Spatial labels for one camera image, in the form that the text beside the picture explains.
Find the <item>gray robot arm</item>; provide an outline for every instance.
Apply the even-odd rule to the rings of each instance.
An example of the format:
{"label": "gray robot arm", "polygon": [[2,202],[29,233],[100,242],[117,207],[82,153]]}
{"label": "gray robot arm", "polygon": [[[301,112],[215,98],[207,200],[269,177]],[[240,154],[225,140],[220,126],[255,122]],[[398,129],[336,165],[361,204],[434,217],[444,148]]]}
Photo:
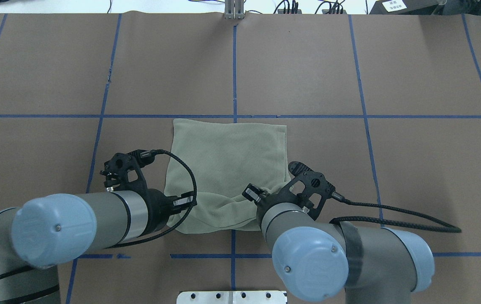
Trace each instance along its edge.
{"label": "gray robot arm", "polygon": [[[0,275],[25,270],[0,280],[0,304],[59,304],[57,264],[87,252],[155,239],[175,229],[130,242],[159,231],[170,215],[188,209],[185,219],[196,204],[193,173],[172,154],[190,173],[194,191],[178,197],[146,188],[140,168],[152,163],[157,154],[168,153],[136,150],[115,154],[102,171],[108,192],[53,194],[31,200],[22,208],[0,211]],[[128,181],[129,171],[136,171],[138,179]]]}
{"label": "gray robot arm", "polygon": [[[296,177],[278,192],[265,193],[250,184],[243,193],[258,206],[257,219],[272,252],[275,271],[289,292],[317,302],[345,288],[347,304],[408,304],[412,292],[430,285],[435,264],[421,237],[389,228],[355,227],[347,221],[317,223],[315,219],[327,198],[345,198],[335,192],[323,174],[306,165],[293,162],[289,170]],[[290,188],[297,182],[305,188],[295,195]],[[321,195],[317,206],[309,200],[314,193]],[[443,221],[422,217],[443,227],[416,226],[460,232]]]}

